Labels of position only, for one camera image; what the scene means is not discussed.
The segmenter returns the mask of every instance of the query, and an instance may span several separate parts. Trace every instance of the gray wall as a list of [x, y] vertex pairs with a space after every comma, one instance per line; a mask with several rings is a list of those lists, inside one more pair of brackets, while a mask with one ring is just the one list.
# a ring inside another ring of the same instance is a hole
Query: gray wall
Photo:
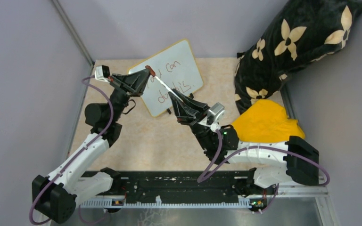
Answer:
[[49, 1], [0, 0], [0, 225], [28, 225], [31, 182], [65, 159], [89, 72]]
[[61, 0], [94, 59], [145, 58], [188, 38], [196, 57], [235, 57], [287, 0]]
[[341, 224], [362, 225], [362, 17], [343, 51], [302, 71], [288, 88], [307, 140], [331, 174]]

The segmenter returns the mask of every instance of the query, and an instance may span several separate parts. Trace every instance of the whiteboard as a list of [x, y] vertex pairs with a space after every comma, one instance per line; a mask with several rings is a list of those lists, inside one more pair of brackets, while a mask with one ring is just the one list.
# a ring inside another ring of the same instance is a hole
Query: whiteboard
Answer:
[[[186, 39], [131, 67], [128, 74], [143, 70], [146, 65], [149, 65], [156, 76], [171, 89], [177, 89], [186, 96], [203, 86], [195, 57]], [[142, 100], [153, 117], [159, 116], [173, 106], [166, 88], [153, 77], [150, 77], [145, 87]]]

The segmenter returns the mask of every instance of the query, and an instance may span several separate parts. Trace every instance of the beige table surface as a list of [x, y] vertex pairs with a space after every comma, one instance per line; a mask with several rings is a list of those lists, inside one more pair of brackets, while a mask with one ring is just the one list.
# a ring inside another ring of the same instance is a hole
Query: beige table surface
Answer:
[[[127, 70], [141, 60], [99, 60], [96, 66], [107, 65], [111, 73], [127, 74]], [[212, 106], [220, 102], [225, 106], [225, 115], [220, 125], [232, 123], [238, 116], [234, 102], [234, 72], [236, 58], [197, 58], [197, 65], [204, 86], [196, 93], [195, 99]], [[108, 96], [113, 88], [108, 84], [91, 80], [91, 84], [101, 88]], [[152, 117], [141, 98], [134, 98], [136, 107], [122, 115], [118, 123], [123, 125], [120, 138], [91, 165], [89, 170], [110, 167], [114, 170], [204, 170], [209, 159], [203, 154], [199, 143], [188, 126], [177, 123], [174, 114], [164, 113]], [[270, 99], [283, 106], [279, 92]], [[89, 103], [104, 103], [104, 97], [88, 88], [82, 107], [80, 121], [75, 132], [71, 153], [89, 134], [91, 127], [85, 124], [84, 109]], [[225, 164], [220, 170], [246, 170], [257, 165], [238, 163]]]

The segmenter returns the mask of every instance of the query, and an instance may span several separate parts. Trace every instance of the yellow cloth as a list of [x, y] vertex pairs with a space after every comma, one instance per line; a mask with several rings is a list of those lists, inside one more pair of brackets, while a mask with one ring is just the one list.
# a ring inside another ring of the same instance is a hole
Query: yellow cloth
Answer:
[[289, 119], [285, 108], [268, 99], [258, 100], [232, 126], [243, 142], [278, 143], [288, 141], [289, 136], [304, 139], [297, 120]]

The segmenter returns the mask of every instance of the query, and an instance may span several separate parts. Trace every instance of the black floral pillow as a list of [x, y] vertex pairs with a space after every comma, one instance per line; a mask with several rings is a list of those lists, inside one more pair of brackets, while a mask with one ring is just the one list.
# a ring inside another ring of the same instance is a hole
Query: black floral pillow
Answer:
[[343, 49], [361, 0], [290, 0], [259, 41], [238, 53], [235, 101], [242, 114], [269, 98], [298, 71]]

